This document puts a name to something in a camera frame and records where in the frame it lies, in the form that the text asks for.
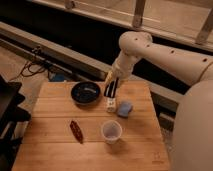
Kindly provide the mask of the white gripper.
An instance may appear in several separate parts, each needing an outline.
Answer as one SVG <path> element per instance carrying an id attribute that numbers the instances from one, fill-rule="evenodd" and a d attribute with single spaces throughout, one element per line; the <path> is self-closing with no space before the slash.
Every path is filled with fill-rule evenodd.
<path id="1" fill-rule="evenodd" d="M 130 77 L 133 68 L 133 64 L 127 62 L 121 63 L 116 59 L 105 79 L 105 85 L 107 86 L 104 91 L 104 96 L 115 98 L 117 87 L 120 87 Z"/>

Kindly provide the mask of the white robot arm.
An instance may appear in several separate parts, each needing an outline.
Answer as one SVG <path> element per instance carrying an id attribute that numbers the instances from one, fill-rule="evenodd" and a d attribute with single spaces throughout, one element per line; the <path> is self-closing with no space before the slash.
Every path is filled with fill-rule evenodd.
<path id="1" fill-rule="evenodd" d="M 170 171 L 213 171 L 213 56 L 156 44 L 147 32 L 127 31 L 106 82 L 124 82 L 145 59 L 190 86 L 174 123 Z"/>

